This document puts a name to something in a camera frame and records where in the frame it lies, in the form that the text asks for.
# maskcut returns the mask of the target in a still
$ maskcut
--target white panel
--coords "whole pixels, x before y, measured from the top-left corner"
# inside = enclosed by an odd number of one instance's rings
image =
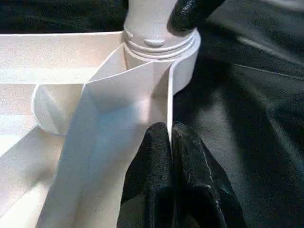
[[[0,68],[98,67],[122,32],[0,35]]]
[[[38,85],[33,112],[38,125],[49,133],[65,135],[81,95],[81,84]]]
[[[0,215],[45,176],[52,176],[63,138],[38,127],[0,157]]]

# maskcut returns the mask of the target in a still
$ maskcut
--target white cylinder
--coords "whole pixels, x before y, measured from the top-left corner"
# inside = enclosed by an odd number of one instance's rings
[[[136,54],[151,59],[173,58],[188,50],[193,32],[172,32],[168,24],[177,0],[129,0],[125,40]]]

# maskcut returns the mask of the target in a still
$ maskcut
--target gloved finger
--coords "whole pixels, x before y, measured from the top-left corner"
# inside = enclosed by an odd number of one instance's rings
[[[118,228],[171,227],[172,159],[167,126],[149,127],[125,176]]]
[[[225,0],[178,0],[170,24],[176,31],[190,30],[205,20]]]
[[[181,214],[191,215],[200,227],[246,228],[225,171],[196,132],[175,123],[172,152]]]

